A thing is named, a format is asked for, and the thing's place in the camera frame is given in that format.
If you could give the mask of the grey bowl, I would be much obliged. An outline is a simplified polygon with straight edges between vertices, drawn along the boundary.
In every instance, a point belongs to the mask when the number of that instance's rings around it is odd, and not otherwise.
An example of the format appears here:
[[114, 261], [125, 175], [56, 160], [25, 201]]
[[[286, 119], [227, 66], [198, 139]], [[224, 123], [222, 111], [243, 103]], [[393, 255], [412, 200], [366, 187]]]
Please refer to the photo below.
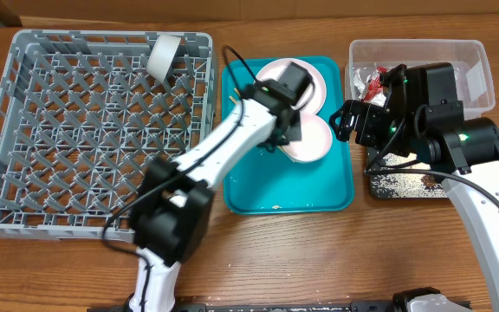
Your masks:
[[180, 42], [181, 39], [177, 36], [167, 34], [158, 36], [146, 64], [146, 72], [156, 82], [165, 81]]

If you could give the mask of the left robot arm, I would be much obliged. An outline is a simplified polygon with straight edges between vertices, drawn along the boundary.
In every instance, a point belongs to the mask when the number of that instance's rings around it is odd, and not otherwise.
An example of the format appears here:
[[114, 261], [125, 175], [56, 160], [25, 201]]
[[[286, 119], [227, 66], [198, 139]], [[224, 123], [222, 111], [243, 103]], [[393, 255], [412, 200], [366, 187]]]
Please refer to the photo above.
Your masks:
[[129, 311], [170, 311], [181, 263], [198, 248], [220, 181], [252, 148], [275, 148], [295, 117], [300, 91], [272, 80], [248, 85], [228, 117], [173, 161], [154, 160], [133, 203], [129, 225], [139, 260]]

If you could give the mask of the pink bowl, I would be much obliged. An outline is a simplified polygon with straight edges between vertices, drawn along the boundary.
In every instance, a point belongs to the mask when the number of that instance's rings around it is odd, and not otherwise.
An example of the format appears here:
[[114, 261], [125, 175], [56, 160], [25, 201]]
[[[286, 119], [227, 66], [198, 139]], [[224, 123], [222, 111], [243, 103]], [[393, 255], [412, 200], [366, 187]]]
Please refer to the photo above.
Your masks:
[[301, 140], [281, 146], [292, 161], [310, 163], [322, 159], [329, 152], [333, 143], [328, 124], [315, 114], [301, 114]]

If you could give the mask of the red snack wrapper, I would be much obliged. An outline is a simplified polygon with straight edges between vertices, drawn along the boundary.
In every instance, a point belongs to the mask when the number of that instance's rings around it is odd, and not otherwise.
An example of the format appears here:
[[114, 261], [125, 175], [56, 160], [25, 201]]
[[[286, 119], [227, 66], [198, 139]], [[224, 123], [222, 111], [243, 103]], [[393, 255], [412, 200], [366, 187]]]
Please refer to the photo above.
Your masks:
[[387, 72], [384, 67], [376, 67], [367, 77], [366, 88], [363, 91], [361, 99], [377, 106], [383, 106], [386, 101], [384, 87], [380, 83], [380, 76]]

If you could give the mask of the large pink plate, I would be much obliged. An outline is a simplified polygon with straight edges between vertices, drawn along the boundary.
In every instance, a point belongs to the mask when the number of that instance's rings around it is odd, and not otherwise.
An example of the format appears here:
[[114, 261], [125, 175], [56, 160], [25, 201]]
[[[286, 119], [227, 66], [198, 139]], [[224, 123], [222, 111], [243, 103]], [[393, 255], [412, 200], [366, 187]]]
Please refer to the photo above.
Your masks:
[[327, 98], [327, 84], [319, 70], [308, 62], [297, 58], [282, 58], [272, 61], [259, 70], [256, 77], [260, 81], [278, 80], [282, 72], [293, 62], [305, 68], [313, 78], [313, 85], [306, 89], [296, 107], [306, 114], [318, 114]]

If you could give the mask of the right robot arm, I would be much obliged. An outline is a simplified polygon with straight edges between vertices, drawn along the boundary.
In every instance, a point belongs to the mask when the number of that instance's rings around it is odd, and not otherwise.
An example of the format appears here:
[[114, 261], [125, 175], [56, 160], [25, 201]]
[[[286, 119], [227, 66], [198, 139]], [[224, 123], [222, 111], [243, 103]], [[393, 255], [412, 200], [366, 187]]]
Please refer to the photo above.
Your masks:
[[472, 242], [493, 310], [499, 311], [499, 128], [490, 119], [466, 120], [461, 101], [389, 100], [382, 107], [350, 100], [333, 113], [335, 137], [378, 150], [416, 155], [428, 169], [370, 162], [369, 176], [431, 175], [442, 185]]

